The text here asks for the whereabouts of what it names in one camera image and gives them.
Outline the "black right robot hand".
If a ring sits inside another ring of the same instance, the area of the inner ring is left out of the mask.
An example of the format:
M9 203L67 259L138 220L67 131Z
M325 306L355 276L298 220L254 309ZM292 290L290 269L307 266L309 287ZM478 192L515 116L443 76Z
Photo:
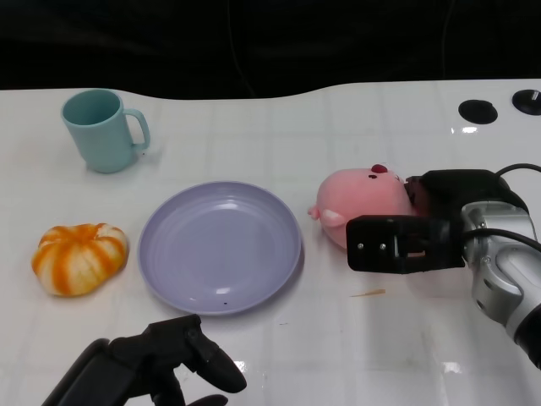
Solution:
M468 204L504 203L528 212L525 202L502 178L519 163L497 172L485 169L428 171L407 179L405 190L415 216L361 216L347 223L347 264L357 272L410 274L465 266L467 243L479 238L468 225Z

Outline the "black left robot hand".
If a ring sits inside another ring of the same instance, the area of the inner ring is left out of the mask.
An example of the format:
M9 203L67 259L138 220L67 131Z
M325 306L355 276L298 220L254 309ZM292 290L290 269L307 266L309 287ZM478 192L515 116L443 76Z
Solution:
M139 335L100 338L74 361L45 405L124 405L148 395L155 405L185 405L174 370L185 365L213 387L247 386L233 360L201 330L198 315L151 323Z

